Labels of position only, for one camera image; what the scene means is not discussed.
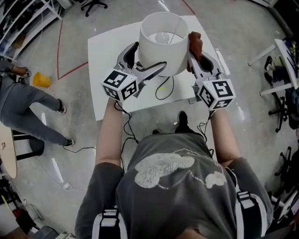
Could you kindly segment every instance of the office chair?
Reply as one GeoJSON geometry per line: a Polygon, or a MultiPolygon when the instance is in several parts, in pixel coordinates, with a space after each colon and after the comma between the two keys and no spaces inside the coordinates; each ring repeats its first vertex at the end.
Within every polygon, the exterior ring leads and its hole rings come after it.
{"type": "Polygon", "coordinates": [[[285,108],[285,98],[284,97],[279,98],[276,93],[272,93],[272,95],[274,96],[274,99],[275,99],[276,103],[278,104],[278,109],[274,110],[274,111],[269,111],[268,114],[269,115],[279,114],[279,126],[275,130],[276,133],[278,133],[281,130],[282,122],[287,121],[287,119],[288,119],[287,108],[285,108]]]}
{"type": "Polygon", "coordinates": [[[84,10],[85,7],[89,6],[89,8],[88,8],[88,10],[87,10],[87,12],[86,12],[86,14],[85,14],[85,17],[88,17],[88,16],[89,16],[89,14],[88,14],[89,11],[90,11],[90,10],[92,9],[92,7],[93,7],[94,5],[96,5],[96,4],[103,5],[104,8],[107,8],[107,7],[108,7],[107,4],[100,2],[100,0],[92,0],[92,1],[90,1],[89,3],[86,3],[85,5],[81,6],[81,10],[82,10],[82,11],[84,10]]]}

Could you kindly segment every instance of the concrete floor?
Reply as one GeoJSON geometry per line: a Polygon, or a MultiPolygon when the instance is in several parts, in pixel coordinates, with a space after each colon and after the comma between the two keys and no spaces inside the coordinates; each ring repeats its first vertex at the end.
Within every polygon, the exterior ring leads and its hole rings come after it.
{"type": "MultiPolygon", "coordinates": [[[[109,7],[95,7],[90,16],[85,17],[79,4],[72,6],[64,14],[60,47],[59,77],[57,77],[57,46],[61,21],[52,23],[41,37],[35,54],[39,36],[22,53],[19,65],[28,66],[33,73],[40,71],[51,77],[52,85],[46,92],[62,99],[67,114],[32,105],[40,117],[45,112],[47,124],[67,137],[74,137],[76,151],[82,147],[94,147],[101,122],[96,122],[89,84],[88,64],[61,78],[65,73],[88,60],[87,39],[122,25],[141,21],[145,16],[164,11],[163,3],[178,15],[192,15],[192,11],[182,0],[109,0],[109,7]]],[[[196,13],[214,48],[219,48],[231,71],[237,94],[236,100],[227,109],[242,155],[248,159],[258,178],[268,190],[279,186],[273,179],[279,168],[280,152],[288,146],[298,148],[295,131],[284,123],[277,134],[278,119],[268,116],[275,108],[271,95],[260,97],[259,92],[270,86],[263,77],[265,59],[249,67],[247,62],[284,34],[265,8],[246,0],[186,0],[196,13]]],[[[196,130],[200,122],[207,119],[207,109],[203,103],[194,105],[187,101],[175,102],[133,113],[131,126],[137,139],[151,133],[155,128],[165,131],[173,128],[177,113],[185,110],[189,125],[196,130]]],[[[208,146],[213,148],[210,125],[207,128],[208,146]]],[[[136,148],[134,142],[125,147],[125,163],[136,148]]],[[[82,191],[65,191],[55,183],[59,179],[51,159],[55,158],[64,183],[71,183],[75,189],[86,190],[95,161],[95,150],[84,149],[76,154],[61,146],[45,144],[45,152],[18,162],[18,176],[13,183],[27,202],[34,204],[45,217],[45,224],[74,232],[78,208],[85,195],[82,191]]]]}

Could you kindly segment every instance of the white lamp shade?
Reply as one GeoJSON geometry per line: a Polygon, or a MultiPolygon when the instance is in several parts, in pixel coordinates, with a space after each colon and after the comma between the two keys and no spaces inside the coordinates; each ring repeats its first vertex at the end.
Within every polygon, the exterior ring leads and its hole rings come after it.
{"type": "Polygon", "coordinates": [[[147,16],[141,25],[138,58],[144,68],[158,62],[167,62],[160,76],[174,76],[187,67],[189,51],[189,28],[178,15],[169,12],[153,13],[147,16]],[[156,33],[168,33],[170,43],[157,43],[150,36],[156,33]]]}

